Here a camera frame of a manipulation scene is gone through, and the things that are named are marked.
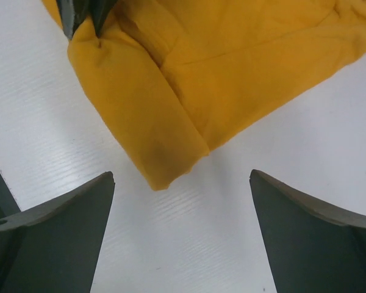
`yellow fabric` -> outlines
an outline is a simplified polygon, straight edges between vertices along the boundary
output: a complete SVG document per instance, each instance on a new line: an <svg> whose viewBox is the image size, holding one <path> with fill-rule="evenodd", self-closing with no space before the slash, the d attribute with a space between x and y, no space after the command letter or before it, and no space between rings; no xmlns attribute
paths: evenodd
<svg viewBox="0 0 366 293"><path fill-rule="evenodd" d="M58 22L56 0L43 0ZM366 52L366 0L119 0L68 46L153 189Z"/></svg>

